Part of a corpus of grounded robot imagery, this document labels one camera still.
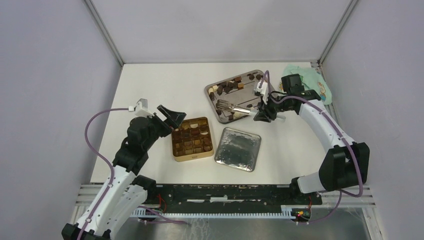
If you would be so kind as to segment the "gold chocolate box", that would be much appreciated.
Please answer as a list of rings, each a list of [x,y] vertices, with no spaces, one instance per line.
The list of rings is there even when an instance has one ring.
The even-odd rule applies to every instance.
[[[214,155],[214,138],[206,117],[187,119],[171,133],[172,155],[186,162]]]

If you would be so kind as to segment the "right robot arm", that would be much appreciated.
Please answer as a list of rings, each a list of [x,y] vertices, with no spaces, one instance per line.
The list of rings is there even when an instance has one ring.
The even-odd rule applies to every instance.
[[[340,191],[361,197],[367,181],[370,148],[348,136],[326,110],[320,95],[306,90],[299,74],[281,78],[283,92],[271,89],[269,72],[258,74],[254,94],[260,98],[255,121],[270,123],[279,113],[293,111],[317,136],[326,154],[317,172],[295,177],[289,199],[302,204],[310,193]]]

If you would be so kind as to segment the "metal serving tongs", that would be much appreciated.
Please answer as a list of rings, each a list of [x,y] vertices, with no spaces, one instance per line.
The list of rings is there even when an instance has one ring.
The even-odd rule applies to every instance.
[[[253,108],[242,107],[242,106],[239,106],[239,105],[235,105],[235,104],[233,104],[229,101],[219,99],[217,101],[217,103],[215,104],[215,106],[216,106],[217,109],[220,109],[220,110],[223,110],[223,111],[234,112],[234,113],[239,113],[239,114],[242,114],[242,115],[254,117],[258,113],[258,104],[257,104],[256,107],[253,107]],[[290,109],[291,109],[290,107],[287,107],[282,103],[282,109],[281,109],[281,112],[279,112],[277,114],[277,118],[284,120],[285,117],[283,115],[281,115],[280,113],[289,111]]]

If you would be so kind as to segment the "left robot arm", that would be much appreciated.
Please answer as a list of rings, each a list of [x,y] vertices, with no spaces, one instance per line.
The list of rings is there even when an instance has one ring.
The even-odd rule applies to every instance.
[[[65,240],[112,240],[142,203],[151,204],[157,198],[156,181],[139,175],[147,162],[148,150],[159,138],[178,129],[185,112],[172,111],[159,105],[162,120],[150,112],[142,101],[135,106],[113,108],[135,114],[114,160],[107,160],[96,149],[93,152],[108,165],[110,174],[100,191],[76,223],[67,223],[61,235]]]

